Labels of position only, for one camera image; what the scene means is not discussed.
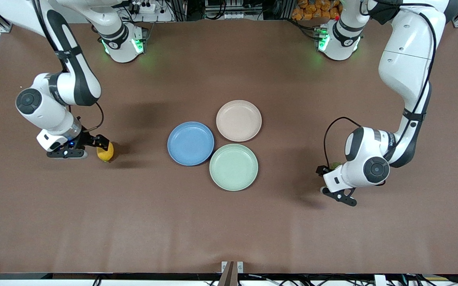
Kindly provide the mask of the bag of orange items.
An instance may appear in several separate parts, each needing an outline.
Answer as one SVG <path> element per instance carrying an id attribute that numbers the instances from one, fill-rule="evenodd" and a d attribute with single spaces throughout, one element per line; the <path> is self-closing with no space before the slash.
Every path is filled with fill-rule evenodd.
<path id="1" fill-rule="evenodd" d="M 296 0 L 291 18 L 296 21 L 322 17 L 338 20 L 343 8 L 340 0 Z"/>

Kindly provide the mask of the brown table cover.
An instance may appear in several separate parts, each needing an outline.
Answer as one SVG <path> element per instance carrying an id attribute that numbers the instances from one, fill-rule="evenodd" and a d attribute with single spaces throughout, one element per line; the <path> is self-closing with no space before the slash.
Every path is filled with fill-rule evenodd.
<path id="1" fill-rule="evenodd" d="M 370 22 L 342 62 L 318 54 L 287 22 L 160 23 L 145 55 L 118 64 L 87 24 L 72 30 L 102 85 L 115 159 L 53 160 L 18 93 L 60 70 L 47 41 L 13 27 L 0 37 L 0 272 L 458 273 L 458 29 L 448 24 L 414 159 L 385 185 L 355 191 L 357 206 L 324 196 L 328 125 L 347 116 L 396 131 L 402 98 L 378 75 L 389 25 Z M 256 181 L 227 192 L 209 165 L 167 152 L 183 122 L 217 131 L 219 108 L 247 100 L 262 114 L 244 145 Z"/>

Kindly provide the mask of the beige pink plastic plate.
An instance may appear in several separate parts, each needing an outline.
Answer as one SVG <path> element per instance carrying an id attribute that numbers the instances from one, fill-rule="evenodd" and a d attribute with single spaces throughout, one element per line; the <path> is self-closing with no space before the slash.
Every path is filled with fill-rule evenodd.
<path id="1" fill-rule="evenodd" d="M 253 139 L 261 129 L 262 115 L 256 105 L 245 100 L 233 100 L 223 105 L 216 116 L 220 134 L 234 142 Z"/>

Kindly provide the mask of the yellow lemon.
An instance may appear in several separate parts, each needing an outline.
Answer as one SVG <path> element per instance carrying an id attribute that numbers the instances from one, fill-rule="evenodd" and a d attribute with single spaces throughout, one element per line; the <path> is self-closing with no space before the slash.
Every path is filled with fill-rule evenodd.
<path id="1" fill-rule="evenodd" d="M 113 143 L 109 142 L 107 150 L 97 147 L 96 148 L 97 157 L 103 162 L 109 162 L 114 156 L 114 147 Z"/>

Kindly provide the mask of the pale green plastic plate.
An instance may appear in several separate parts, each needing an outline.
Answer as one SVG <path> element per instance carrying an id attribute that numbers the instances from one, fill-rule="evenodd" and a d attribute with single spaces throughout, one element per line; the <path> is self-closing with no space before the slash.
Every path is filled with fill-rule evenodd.
<path id="1" fill-rule="evenodd" d="M 228 144 L 218 148 L 209 164 L 211 179 L 226 191 L 242 191 L 251 186 L 258 171 L 256 155 L 241 144 Z"/>

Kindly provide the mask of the white power strip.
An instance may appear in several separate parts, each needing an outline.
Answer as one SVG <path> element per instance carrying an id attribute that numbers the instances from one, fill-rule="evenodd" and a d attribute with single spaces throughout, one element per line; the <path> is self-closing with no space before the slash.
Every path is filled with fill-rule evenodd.
<path id="1" fill-rule="evenodd" d="M 173 22 L 176 16 L 166 0 L 129 0 L 126 6 L 134 22 Z"/>

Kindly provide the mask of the blue plastic plate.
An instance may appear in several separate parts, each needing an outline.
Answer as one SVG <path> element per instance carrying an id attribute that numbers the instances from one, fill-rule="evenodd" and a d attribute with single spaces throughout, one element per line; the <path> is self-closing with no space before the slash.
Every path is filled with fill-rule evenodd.
<path id="1" fill-rule="evenodd" d="M 214 152 L 215 138 L 209 127 L 200 122 L 184 122 L 176 126 L 167 140 L 167 151 L 180 165 L 204 163 Z"/>

